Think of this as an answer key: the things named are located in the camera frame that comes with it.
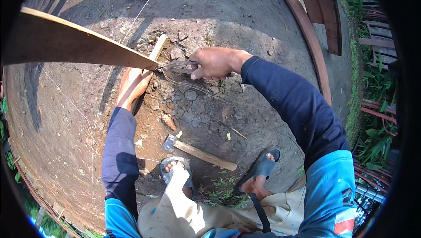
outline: ground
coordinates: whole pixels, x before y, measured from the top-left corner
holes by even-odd
[[[166,33],[170,41],[159,62],[172,61],[171,51],[184,60],[205,46],[239,48],[287,67],[318,87],[308,47],[284,0],[150,0],[135,20],[146,1],[27,0],[25,4],[145,55],[157,37]],[[342,57],[328,54],[324,26],[314,26],[326,60],[333,108],[345,122],[351,89],[346,20],[342,23]],[[73,63],[33,63],[5,70],[7,118],[19,162],[40,195],[56,208],[64,208],[66,219],[82,230],[104,230],[103,143],[124,71],[122,67]],[[229,78],[221,86],[184,75],[156,73],[152,77],[136,115],[135,141],[142,140],[136,154],[145,158],[139,159],[138,209],[150,195],[159,196],[165,189],[158,164],[167,153],[159,146],[169,133],[182,131],[181,141],[237,164],[237,170],[226,173],[175,151],[174,155],[190,162],[200,200],[219,190],[220,184],[213,181],[234,181],[244,175],[266,147],[281,149],[279,165],[266,182],[269,190],[286,191],[302,175],[303,154],[287,124],[256,89],[241,86],[240,78]],[[173,118],[176,131],[161,121],[162,114]]]

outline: hammer head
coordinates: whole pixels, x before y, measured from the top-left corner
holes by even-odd
[[[161,151],[166,153],[172,153],[174,150],[174,144],[176,143],[177,138],[171,134],[167,136],[164,144],[159,148]]]

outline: slide sandal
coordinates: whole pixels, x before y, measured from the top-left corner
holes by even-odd
[[[271,161],[266,157],[267,153],[271,153],[272,156],[275,158],[275,161]],[[239,190],[244,192],[241,189],[241,186],[250,178],[265,175],[267,176],[266,179],[269,178],[269,175],[272,173],[273,169],[276,167],[276,163],[279,161],[279,157],[281,156],[281,151],[279,151],[276,147],[269,147],[262,151],[255,162],[251,165],[249,171],[239,182]]]
[[[168,183],[170,183],[171,177],[170,177],[169,172],[164,171],[164,168],[168,166],[168,164],[170,164],[172,161],[175,161],[175,162],[180,161],[181,163],[184,164],[184,169],[189,172],[189,178],[184,184],[184,187],[190,187],[192,189],[192,199],[193,199],[194,197],[196,197],[196,188],[194,188],[194,185],[193,185],[192,170],[190,169],[189,162],[185,158],[167,157],[166,159],[161,161],[161,164],[160,164],[161,175],[162,175],[162,178],[164,179],[165,184],[168,185]]]

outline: beige pants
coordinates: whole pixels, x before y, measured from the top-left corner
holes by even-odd
[[[176,169],[164,195],[147,203],[139,213],[138,231],[144,238],[201,237],[215,228],[260,230],[256,209],[230,209],[194,202],[182,192],[188,172]],[[303,221],[304,189],[277,193],[260,203],[276,235],[294,235]]]

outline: hammer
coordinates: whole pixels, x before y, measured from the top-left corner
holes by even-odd
[[[202,151],[198,148],[195,148],[193,146],[187,145],[181,141],[178,141],[177,138],[171,134],[167,136],[165,139],[164,144],[160,147],[160,150],[166,153],[172,153],[174,150],[174,147],[181,149],[182,151],[189,153],[192,156],[195,156],[197,158],[200,158],[203,161],[209,162],[210,164],[219,166],[221,168],[226,168],[230,171],[234,171],[237,168],[237,165],[235,163],[223,160],[219,157],[216,157],[214,155],[211,155],[205,151]]]

